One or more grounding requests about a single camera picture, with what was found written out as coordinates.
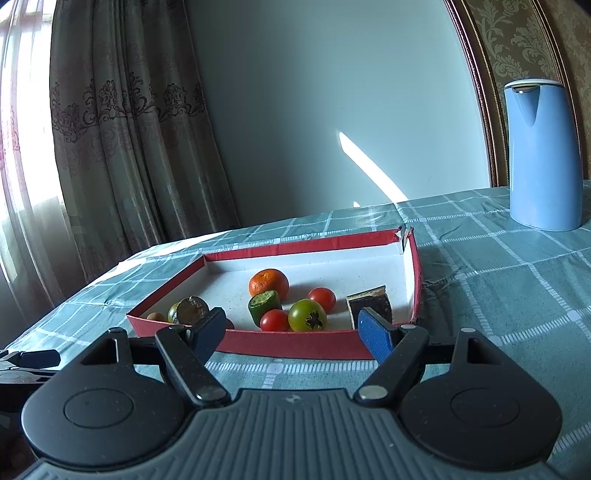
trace green tablecloth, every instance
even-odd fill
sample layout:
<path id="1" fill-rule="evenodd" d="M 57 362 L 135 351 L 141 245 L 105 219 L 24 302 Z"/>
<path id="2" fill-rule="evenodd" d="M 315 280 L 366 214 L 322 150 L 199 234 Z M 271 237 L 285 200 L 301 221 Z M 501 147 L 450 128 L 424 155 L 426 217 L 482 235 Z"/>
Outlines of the green tablecloth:
<path id="1" fill-rule="evenodd" d="M 134 255 L 27 330 L 10 350 L 56 348 L 64 365 L 201 253 L 395 228 L 415 229 L 423 266 L 420 322 L 433 333 L 479 329 L 558 399 L 563 431 L 550 463 L 589 478 L 591 458 L 591 183 L 585 224 L 535 231 L 511 220 L 506 188 L 337 210 L 160 245 Z M 355 390 L 372 361 L 319 362 L 215 353 L 207 367 L 240 387 Z M 138 367 L 157 376 L 151 367 Z M 441 367 L 429 370 L 437 374 Z"/>

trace tangerine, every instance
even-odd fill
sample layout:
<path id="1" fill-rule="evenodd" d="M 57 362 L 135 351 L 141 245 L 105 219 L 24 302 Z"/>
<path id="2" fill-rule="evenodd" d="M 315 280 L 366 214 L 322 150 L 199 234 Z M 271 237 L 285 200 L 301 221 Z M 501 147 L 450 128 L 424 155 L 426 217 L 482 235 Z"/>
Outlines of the tangerine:
<path id="1" fill-rule="evenodd" d="M 266 268 L 256 273 L 248 283 L 248 291 L 251 297 L 264 291 L 275 290 L 281 301 L 287 297 L 290 283 L 285 274 L 275 268 Z"/>

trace kettle lid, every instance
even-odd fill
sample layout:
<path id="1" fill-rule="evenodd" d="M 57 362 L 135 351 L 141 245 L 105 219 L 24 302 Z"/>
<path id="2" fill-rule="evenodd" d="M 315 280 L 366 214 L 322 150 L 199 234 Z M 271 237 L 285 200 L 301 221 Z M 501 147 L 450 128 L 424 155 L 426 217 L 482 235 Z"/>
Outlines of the kettle lid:
<path id="1" fill-rule="evenodd" d="M 521 79 L 521 80 L 513 80 L 513 82 L 507 83 L 504 89 L 507 88 L 514 88 L 514 87 L 533 87 L 538 85 L 558 85 L 560 87 L 564 87 L 562 83 L 557 82 L 556 80 L 550 79 Z"/>

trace brown trim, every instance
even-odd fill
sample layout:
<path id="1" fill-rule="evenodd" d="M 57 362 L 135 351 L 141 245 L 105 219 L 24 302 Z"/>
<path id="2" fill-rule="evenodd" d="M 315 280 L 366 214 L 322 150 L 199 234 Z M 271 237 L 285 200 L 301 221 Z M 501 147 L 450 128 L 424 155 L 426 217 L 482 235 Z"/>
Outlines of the brown trim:
<path id="1" fill-rule="evenodd" d="M 546 15 L 546 11 L 542 6 L 542 2 L 540 0 L 530 0 L 530 3 L 534 8 L 535 15 L 540 22 L 542 31 L 544 32 L 544 37 L 550 49 L 554 67 L 556 68 L 558 80 L 560 83 L 562 83 L 562 85 L 564 85 L 564 88 L 566 88 L 566 91 L 569 93 L 570 107 L 573 113 L 574 126 L 577 130 L 577 139 L 579 141 L 579 154 L 581 156 L 583 177 L 588 178 L 585 135 L 580 111 L 581 103 L 579 101 L 579 94 L 576 88 L 573 87 L 574 82 L 572 81 L 571 71 L 567 67 L 565 61 L 564 47 L 558 40 L 557 36 L 554 35 L 554 32 L 557 31 L 557 28 L 554 26 L 548 15 Z"/>
<path id="2" fill-rule="evenodd" d="M 482 114 L 491 186 L 509 184 L 505 124 L 491 64 L 465 0 L 444 0 L 472 74 Z"/>

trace curtain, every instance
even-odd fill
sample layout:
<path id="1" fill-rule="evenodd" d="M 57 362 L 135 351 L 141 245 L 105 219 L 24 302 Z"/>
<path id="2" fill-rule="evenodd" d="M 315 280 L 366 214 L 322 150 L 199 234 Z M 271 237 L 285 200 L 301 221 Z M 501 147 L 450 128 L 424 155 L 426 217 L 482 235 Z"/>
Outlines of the curtain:
<path id="1" fill-rule="evenodd" d="M 85 284 L 53 153 L 54 6 L 11 0 L 0 9 L 0 347 Z"/>
<path id="2" fill-rule="evenodd" d="M 181 0 L 59 0 L 51 121 L 87 280 L 152 245 L 238 227 Z"/>

